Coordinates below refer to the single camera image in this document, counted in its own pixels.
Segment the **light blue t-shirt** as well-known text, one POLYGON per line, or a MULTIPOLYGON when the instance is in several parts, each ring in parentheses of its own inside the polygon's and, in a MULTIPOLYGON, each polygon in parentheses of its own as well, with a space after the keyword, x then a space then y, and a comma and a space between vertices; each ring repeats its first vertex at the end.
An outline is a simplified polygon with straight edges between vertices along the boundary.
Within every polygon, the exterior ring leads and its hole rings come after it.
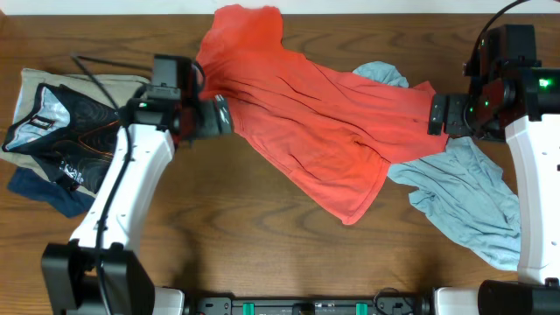
POLYGON ((498 270, 515 271, 521 255, 520 204, 503 170, 467 136, 392 157, 388 177, 415 190, 409 203, 451 241, 498 270))

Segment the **red t-shirt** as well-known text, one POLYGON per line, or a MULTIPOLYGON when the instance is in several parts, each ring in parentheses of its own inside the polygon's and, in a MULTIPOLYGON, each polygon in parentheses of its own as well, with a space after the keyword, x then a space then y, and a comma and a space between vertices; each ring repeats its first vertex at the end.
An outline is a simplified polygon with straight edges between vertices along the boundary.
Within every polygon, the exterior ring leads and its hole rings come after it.
POLYGON ((223 96, 234 131, 344 224, 369 209, 391 165, 444 150, 428 134, 434 89, 338 72, 283 46, 275 7, 214 14, 197 56, 204 96, 223 96))

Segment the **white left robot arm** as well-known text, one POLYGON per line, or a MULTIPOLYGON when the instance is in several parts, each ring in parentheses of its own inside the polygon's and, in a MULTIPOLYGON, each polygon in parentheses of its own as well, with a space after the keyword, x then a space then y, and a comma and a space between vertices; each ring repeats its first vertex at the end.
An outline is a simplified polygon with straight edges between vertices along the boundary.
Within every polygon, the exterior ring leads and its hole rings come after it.
POLYGON ((177 142, 233 130, 228 103, 180 97, 132 98, 120 110, 115 155, 94 204, 66 244, 50 243, 41 259, 55 314, 186 314, 186 294, 157 287, 137 257, 145 219, 177 142))

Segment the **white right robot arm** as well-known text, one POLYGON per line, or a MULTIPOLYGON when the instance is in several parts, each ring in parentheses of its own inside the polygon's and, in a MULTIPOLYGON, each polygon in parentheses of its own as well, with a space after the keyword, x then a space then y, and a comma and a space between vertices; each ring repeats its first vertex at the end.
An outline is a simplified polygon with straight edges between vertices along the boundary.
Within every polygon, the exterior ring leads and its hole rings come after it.
POLYGON ((514 66, 466 94, 437 94, 428 132, 507 143, 521 212, 517 280, 433 292, 434 314, 559 312, 559 71, 514 66))

